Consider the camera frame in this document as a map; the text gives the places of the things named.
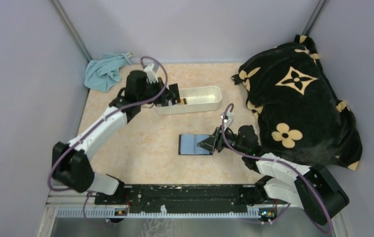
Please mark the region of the blue leather card holder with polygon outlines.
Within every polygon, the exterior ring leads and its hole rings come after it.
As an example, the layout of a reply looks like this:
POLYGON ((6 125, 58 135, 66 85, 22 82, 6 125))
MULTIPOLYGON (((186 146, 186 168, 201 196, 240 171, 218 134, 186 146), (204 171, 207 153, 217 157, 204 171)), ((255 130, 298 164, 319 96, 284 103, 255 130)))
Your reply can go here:
POLYGON ((180 134, 178 155, 180 156, 211 156, 212 153, 199 147, 197 144, 209 138, 205 134, 180 134))

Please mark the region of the black VIP credit card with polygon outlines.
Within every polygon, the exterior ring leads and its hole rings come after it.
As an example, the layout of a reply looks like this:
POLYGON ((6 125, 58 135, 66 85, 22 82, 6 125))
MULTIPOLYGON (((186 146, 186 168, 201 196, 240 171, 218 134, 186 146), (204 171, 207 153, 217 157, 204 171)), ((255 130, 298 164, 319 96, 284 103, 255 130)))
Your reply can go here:
POLYGON ((177 83, 171 84, 168 86, 169 91, 171 92, 171 105, 176 105, 181 102, 181 97, 179 93, 179 87, 177 83))

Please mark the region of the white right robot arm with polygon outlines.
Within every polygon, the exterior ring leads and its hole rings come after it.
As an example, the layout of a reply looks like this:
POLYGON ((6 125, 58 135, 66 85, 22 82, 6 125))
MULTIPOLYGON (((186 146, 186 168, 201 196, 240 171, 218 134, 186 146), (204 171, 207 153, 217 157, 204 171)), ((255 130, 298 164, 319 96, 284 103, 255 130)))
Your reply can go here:
POLYGON ((322 164, 313 166, 287 161, 258 147, 252 125, 243 125, 234 133, 216 127, 196 143, 213 154, 230 149, 242 156, 246 166, 263 175, 256 183, 260 200, 279 199, 302 209, 311 221, 326 225, 350 203, 348 195, 331 172, 322 164))

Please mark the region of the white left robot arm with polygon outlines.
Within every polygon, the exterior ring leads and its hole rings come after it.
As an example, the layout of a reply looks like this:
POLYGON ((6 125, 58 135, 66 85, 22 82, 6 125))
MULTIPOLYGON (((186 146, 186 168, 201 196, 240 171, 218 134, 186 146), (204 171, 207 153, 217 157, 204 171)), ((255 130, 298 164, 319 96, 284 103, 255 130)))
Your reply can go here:
POLYGON ((141 111, 144 104, 167 105, 179 97, 178 85, 167 82, 151 70, 131 71, 126 86, 93 124, 70 141, 57 142, 53 146, 52 168, 47 181, 49 188, 57 192, 117 194, 124 182, 95 172, 90 160, 113 134, 141 111))

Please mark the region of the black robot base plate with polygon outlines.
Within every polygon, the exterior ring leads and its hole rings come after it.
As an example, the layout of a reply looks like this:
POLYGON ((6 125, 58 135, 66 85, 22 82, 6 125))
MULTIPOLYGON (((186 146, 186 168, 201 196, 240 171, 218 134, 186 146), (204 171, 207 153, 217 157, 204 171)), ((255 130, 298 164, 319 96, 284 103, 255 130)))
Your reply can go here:
POLYGON ((284 204, 257 193, 255 185, 157 185, 131 184, 116 195, 96 194, 96 205, 124 205, 130 214, 244 214, 249 207, 284 204))

